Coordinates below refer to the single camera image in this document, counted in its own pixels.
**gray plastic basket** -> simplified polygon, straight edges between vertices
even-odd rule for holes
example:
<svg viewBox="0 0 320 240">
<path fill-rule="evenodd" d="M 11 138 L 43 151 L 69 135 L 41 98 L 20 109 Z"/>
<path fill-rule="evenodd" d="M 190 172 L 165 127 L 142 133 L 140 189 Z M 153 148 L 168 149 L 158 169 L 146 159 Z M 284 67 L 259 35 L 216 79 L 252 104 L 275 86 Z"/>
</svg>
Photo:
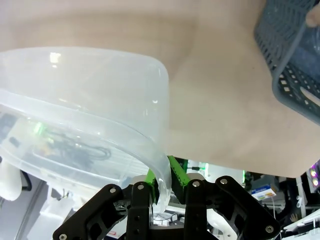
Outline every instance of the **gray plastic basket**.
<svg viewBox="0 0 320 240">
<path fill-rule="evenodd" d="M 319 0 L 267 0 L 254 37 L 271 71 L 275 97 L 320 125 L 320 106 L 312 101 L 314 96 L 320 99 L 320 83 L 290 63 L 306 30 L 306 15 L 317 3 Z"/>
</svg>

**clear plastic container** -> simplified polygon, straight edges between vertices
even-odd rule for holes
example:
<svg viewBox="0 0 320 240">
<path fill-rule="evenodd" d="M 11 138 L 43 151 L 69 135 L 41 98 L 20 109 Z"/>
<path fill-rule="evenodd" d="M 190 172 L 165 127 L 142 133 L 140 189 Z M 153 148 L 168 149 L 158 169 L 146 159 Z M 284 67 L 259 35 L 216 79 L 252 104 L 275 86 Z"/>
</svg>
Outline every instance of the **clear plastic container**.
<svg viewBox="0 0 320 240">
<path fill-rule="evenodd" d="M 168 73 L 139 54 L 85 47 L 0 53 L 0 156 L 81 195 L 128 185 L 150 168 L 162 204 Z"/>
</svg>

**electronic device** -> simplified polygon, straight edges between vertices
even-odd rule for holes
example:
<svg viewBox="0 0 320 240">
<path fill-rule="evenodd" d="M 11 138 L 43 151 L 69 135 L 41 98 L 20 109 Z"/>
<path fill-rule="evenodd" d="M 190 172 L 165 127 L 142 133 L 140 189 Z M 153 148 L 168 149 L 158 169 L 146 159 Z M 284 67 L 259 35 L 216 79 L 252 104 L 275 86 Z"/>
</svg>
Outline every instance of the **electronic device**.
<svg viewBox="0 0 320 240">
<path fill-rule="evenodd" d="M 184 225 L 159 227 L 151 224 L 152 206 L 158 202 L 155 175 L 121 189 L 106 185 L 53 234 L 53 240 L 101 240 L 120 221 L 127 219 L 120 240 L 217 240 L 207 231 L 207 221 L 220 216 L 232 229 L 230 240 L 269 240 L 280 233 L 280 225 L 251 195 L 230 176 L 215 183 L 190 180 L 174 157 L 169 156 L 172 190 L 186 204 Z"/>
<path fill-rule="evenodd" d="M 320 165 L 319 161 L 313 164 L 308 171 L 306 171 L 306 175 L 308 178 L 310 192 L 316 193 L 320 187 Z"/>
</svg>

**transparent plastic bin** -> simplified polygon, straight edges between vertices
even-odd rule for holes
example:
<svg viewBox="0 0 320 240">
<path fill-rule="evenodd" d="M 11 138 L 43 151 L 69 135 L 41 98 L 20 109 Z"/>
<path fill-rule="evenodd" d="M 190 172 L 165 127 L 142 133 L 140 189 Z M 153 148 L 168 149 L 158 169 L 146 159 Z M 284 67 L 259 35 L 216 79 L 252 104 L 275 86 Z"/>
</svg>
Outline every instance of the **transparent plastic bin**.
<svg viewBox="0 0 320 240">
<path fill-rule="evenodd" d="M 168 100 L 166 68 L 148 56 L 85 47 L 2 52 L 0 156 L 89 197 L 150 168 L 165 205 Z"/>
</svg>

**blue mesh basket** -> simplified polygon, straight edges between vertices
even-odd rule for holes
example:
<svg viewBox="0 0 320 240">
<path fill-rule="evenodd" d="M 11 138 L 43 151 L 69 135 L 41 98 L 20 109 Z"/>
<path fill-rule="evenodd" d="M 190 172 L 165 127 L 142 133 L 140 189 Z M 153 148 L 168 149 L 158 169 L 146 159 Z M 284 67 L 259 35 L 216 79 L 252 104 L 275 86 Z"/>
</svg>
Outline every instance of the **blue mesh basket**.
<svg viewBox="0 0 320 240">
<path fill-rule="evenodd" d="M 320 78 L 310 71 L 315 70 L 315 61 L 308 68 L 299 62 L 300 58 L 312 60 L 316 54 L 300 46 L 300 42 L 304 39 L 302 42 L 309 43 L 306 15 L 318 3 L 319 0 L 267 0 L 254 38 L 271 71 L 275 97 L 320 125 Z"/>
</svg>

